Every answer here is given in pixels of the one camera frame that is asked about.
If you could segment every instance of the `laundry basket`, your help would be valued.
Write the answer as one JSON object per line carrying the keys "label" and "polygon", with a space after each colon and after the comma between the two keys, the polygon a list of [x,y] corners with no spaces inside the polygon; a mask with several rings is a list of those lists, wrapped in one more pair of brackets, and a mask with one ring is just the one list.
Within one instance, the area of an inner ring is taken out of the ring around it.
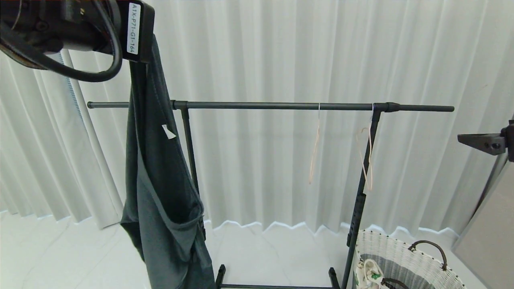
{"label": "laundry basket", "polygon": [[[435,246],[443,262],[416,250],[421,243]],[[448,267],[441,247],[430,241],[417,241],[412,245],[381,233],[361,230],[357,237],[354,266],[359,261],[373,259],[382,269],[388,288],[404,289],[465,289],[462,280]],[[354,274],[353,289],[356,288]]]}

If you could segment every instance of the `hanging cloth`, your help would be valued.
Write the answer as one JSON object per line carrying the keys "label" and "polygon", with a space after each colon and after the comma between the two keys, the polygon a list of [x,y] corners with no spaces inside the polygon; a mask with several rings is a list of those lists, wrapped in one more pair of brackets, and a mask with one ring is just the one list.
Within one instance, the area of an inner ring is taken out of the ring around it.
{"label": "hanging cloth", "polygon": [[126,189],[121,226],[152,288],[215,289],[201,229],[204,207],[189,174],[153,39],[150,64],[130,63]]}

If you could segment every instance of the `white cloth in basket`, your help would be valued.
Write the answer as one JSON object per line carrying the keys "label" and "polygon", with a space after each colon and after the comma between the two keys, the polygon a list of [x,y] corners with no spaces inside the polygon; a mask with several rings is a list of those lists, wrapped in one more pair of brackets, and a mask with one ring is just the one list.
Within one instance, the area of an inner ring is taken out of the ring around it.
{"label": "white cloth in basket", "polygon": [[381,289],[383,272],[373,259],[359,261],[355,268],[357,289]]}

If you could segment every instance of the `white floor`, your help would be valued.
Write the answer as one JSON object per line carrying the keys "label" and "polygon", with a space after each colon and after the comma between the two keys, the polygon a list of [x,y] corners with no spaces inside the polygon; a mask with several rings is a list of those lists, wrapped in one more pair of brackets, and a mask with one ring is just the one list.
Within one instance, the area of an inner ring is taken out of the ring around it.
{"label": "white floor", "polygon": [[[338,234],[305,226],[294,229],[273,225],[263,232],[259,224],[240,227],[227,223],[213,230],[206,223],[207,245],[214,272],[225,264],[224,283],[330,286],[328,269],[341,282],[346,261],[347,229]],[[2,289],[143,289],[150,288],[143,262],[119,225],[98,230],[92,219],[74,224],[52,217],[1,214],[0,288]],[[402,230],[394,236],[414,238]],[[446,249],[450,267],[469,289],[485,287],[448,249],[451,232],[419,232]],[[436,256],[429,248],[420,248]]]}

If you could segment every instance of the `screw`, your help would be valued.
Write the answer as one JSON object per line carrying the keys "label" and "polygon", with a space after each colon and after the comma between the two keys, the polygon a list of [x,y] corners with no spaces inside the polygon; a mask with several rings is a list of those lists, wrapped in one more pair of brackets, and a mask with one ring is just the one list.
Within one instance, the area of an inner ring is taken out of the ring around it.
{"label": "screw", "polygon": [[45,21],[38,21],[35,24],[35,29],[37,31],[46,31],[48,29],[48,23],[46,23]]}

